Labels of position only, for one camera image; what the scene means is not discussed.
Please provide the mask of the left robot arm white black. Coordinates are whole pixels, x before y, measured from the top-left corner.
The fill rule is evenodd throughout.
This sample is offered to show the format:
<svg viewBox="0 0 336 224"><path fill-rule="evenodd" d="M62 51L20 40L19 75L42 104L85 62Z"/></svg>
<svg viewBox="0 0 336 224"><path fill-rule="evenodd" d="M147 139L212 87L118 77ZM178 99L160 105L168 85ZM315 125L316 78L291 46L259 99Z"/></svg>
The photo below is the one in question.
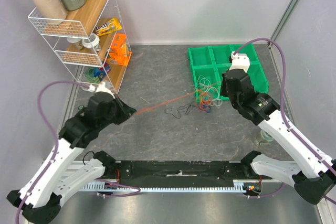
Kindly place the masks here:
<svg viewBox="0 0 336 224"><path fill-rule="evenodd" d="M59 138L34 177L20 190L12 190L7 200L18 214L31 223L51 223L65 202L84 185L100 177L111 178L116 160L104 151L66 179L63 173L100 131L111 124L128 120L136 109L126 105L116 94L96 92L75 116L68 119Z"/></svg>

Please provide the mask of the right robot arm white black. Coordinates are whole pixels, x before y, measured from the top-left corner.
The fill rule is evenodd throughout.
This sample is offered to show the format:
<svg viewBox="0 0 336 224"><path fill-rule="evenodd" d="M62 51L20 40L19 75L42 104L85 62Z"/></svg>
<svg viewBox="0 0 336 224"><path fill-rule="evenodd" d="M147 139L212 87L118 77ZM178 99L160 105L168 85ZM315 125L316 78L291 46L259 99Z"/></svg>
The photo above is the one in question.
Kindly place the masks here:
<svg viewBox="0 0 336 224"><path fill-rule="evenodd" d="M255 91L243 69L226 71L221 94L244 118L268 133L294 160L269 158L253 151L243 158L241 174L248 179L265 175L292 186L301 198L318 204L335 186L335 159L311 143L268 94Z"/></svg>

